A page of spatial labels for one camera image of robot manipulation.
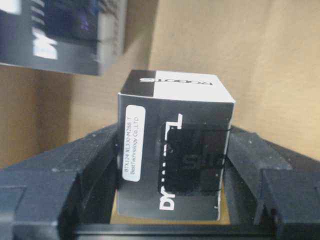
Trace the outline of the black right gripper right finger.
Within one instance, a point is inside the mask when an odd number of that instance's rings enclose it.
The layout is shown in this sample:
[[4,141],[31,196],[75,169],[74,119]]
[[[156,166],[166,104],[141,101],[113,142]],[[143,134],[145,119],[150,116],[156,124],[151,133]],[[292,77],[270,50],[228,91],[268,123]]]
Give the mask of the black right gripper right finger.
[[223,181],[232,225],[267,227],[278,240],[319,239],[319,161],[234,127]]

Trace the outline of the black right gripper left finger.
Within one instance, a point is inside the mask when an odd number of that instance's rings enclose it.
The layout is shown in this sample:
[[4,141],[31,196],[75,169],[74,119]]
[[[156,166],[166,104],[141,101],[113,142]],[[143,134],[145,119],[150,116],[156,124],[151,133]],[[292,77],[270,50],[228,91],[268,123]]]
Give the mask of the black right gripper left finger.
[[1,169],[1,239],[71,240],[80,224],[108,224],[116,133],[112,124]]

